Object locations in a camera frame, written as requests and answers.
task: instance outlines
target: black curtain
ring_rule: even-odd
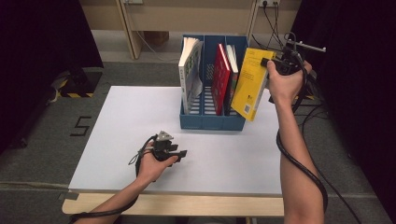
[[[0,153],[64,71],[103,67],[78,0],[1,1]]]
[[[292,31],[307,52],[347,149],[396,222],[396,7],[392,0],[305,1]]]

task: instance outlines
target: power socket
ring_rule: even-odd
[[[259,7],[262,7],[262,3],[266,1],[267,2],[267,7],[275,7],[277,4],[279,6],[280,0],[260,0],[259,2]]]

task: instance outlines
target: fingers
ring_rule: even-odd
[[[267,62],[267,69],[270,76],[277,73],[275,63],[271,60]]]
[[[168,158],[168,160],[163,161],[163,163],[166,165],[166,167],[172,165],[173,163],[175,163],[178,160],[178,156],[173,156]]]

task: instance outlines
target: forearm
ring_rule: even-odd
[[[105,212],[119,209],[134,200],[149,183],[144,180],[136,179],[133,183],[113,195],[110,199],[100,204],[92,210],[92,212]],[[78,220],[77,224],[108,224],[113,223],[120,214],[106,217],[90,217]]]
[[[276,104],[276,113],[283,147],[294,159],[318,176],[291,106]],[[306,217],[307,220],[314,219],[316,223],[320,223],[323,219],[323,208],[318,187],[283,154],[280,161],[280,176],[285,204],[285,221],[288,223],[288,220],[291,220],[290,223],[298,223],[294,218]]]

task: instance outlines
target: hand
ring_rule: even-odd
[[[166,167],[175,163],[178,156],[173,156],[166,161],[157,161],[149,149],[144,151],[144,156],[140,162],[139,174],[136,179],[142,179],[147,184],[157,180]]]
[[[312,70],[312,65],[304,62],[304,67],[309,74]],[[275,104],[291,105],[303,85],[303,71],[300,70],[289,76],[281,76],[276,71],[276,65],[272,61],[268,61],[267,69],[270,77],[269,90]]]

